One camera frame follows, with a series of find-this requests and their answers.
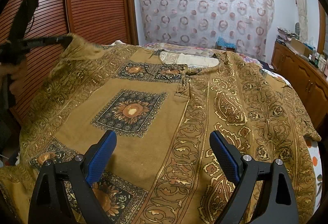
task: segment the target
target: wooden cabinet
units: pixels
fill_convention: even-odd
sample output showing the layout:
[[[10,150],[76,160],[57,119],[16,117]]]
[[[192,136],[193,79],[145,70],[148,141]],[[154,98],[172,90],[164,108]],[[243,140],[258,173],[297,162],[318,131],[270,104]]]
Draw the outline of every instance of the wooden cabinet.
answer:
[[[314,128],[318,128],[328,113],[328,82],[324,74],[279,43],[274,46],[271,63],[291,83]]]

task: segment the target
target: curtain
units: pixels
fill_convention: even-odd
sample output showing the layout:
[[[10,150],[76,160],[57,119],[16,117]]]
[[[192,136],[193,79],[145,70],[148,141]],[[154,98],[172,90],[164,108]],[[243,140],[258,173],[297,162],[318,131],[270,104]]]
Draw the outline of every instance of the curtain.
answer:
[[[304,43],[308,40],[307,2],[306,0],[296,0],[296,3],[300,19],[300,41]]]
[[[214,48],[221,45],[263,60],[273,0],[141,0],[148,43]]]

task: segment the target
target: metal screw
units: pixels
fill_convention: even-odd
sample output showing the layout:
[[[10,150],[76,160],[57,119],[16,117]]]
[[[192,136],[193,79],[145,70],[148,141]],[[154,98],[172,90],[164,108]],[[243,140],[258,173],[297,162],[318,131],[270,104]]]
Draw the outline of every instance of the metal screw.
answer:
[[[45,166],[49,166],[51,164],[51,160],[47,159],[45,162],[43,162]]]
[[[283,164],[283,161],[281,159],[276,159],[276,163],[277,165],[281,166]]]
[[[243,159],[246,161],[251,161],[252,157],[250,155],[243,155]]]
[[[83,155],[76,155],[74,159],[76,161],[81,161],[83,159]]]

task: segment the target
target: garment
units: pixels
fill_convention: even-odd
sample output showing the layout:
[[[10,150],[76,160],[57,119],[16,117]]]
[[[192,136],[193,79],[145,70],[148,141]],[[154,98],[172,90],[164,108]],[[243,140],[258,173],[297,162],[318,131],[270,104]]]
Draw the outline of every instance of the garment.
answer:
[[[42,163],[71,160],[104,130],[117,146],[92,189],[114,223],[212,223],[234,185],[209,146],[220,130],[241,153],[285,162],[300,214],[313,213],[316,182],[304,135],[319,141],[300,99],[233,52],[204,69],[163,64],[152,50],[107,49],[74,39],[33,100],[20,135],[20,164],[0,169],[11,210],[27,223]],[[66,183],[77,220],[84,222]],[[260,183],[243,223],[250,220]]]

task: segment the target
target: blue textured pad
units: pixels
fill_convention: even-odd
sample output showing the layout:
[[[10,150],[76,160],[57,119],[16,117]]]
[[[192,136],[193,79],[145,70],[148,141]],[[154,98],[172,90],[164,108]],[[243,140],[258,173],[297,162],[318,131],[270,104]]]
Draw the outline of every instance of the blue textured pad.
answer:
[[[210,146],[227,180],[237,185],[240,181],[237,163],[215,132],[210,135]]]
[[[92,183],[100,180],[100,177],[104,172],[104,169],[115,147],[116,133],[111,132],[89,163],[88,176],[86,177],[86,181],[90,186]]]

